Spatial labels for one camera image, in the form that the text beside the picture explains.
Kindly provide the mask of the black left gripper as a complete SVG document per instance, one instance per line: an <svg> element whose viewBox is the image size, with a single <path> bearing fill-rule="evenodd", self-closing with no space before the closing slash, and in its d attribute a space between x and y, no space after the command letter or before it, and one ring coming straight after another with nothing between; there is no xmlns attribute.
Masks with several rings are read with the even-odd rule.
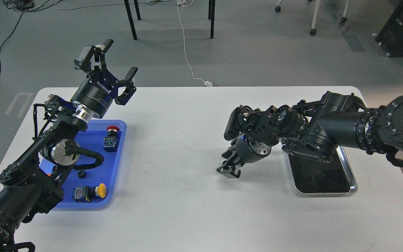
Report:
<svg viewBox="0 0 403 252"><path fill-rule="evenodd" d="M93 117L101 119L113 102L117 105L126 105L136 92L133 78L138 67L133 66L125 75L124 80L118 79L107 69L105 53L114 43L107 39L99 45L85 46L78 59L74 60L74 69L82 70L87 78L71 98L75 105L85 105L94 112ZM125 90L118 95L118 89Z"/></svg>

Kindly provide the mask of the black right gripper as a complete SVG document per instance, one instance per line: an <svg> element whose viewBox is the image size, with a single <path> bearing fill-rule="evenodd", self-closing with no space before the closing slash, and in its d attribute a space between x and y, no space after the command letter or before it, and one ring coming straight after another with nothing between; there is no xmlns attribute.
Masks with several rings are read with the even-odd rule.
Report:
<svg viewBox="0 0 403 252"><path fill-rule="evenodd" d="M255 163L271 153L271 147L251 136L238 136L235 145L231 145L222 157L225 159L216 171L228 178L239 178L240 167L244 164Z"/></svg>

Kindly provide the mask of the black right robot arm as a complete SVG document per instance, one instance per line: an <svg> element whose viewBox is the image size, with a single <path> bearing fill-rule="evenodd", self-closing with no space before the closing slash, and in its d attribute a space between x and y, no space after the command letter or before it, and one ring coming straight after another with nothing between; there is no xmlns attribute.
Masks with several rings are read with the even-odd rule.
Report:
<svg viewBox="0 0 403 252"><path fill-rule="evenodd" d="M240 105L230 115L224 139L231 145L217 172L230 178L239 178L240 167L269 156L278 144L285 153L312 161L330 163L343 146L384 154L403 167L403 95L378 108L366 107L354 94L330 91L318 101L264 111Z"/></svg>

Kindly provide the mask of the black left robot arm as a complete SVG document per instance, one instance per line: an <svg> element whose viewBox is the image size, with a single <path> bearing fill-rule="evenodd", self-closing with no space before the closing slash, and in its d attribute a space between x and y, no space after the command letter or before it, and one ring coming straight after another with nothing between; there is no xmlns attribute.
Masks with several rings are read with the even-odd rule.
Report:
<svg viewBox="0 0 403 252"><path fill-rule="evenodd" d="M86 78L70 101L51 94L42 104L34 104L34 120L40 106L46 123L41 130L34 123L32 145L0 174L0 252L33 252L32 242L15 243L16 229L63 200L62 185L72 170L103 163L101 154L80 147L75 137L87 130L92 118L101 119L112 102L126 105L136 92L133 77L137 67L131 67L123 80L107 69L105 53L113 42L107 39L100 45L85 46L74 61L74 68L85 72Z"/></svg>

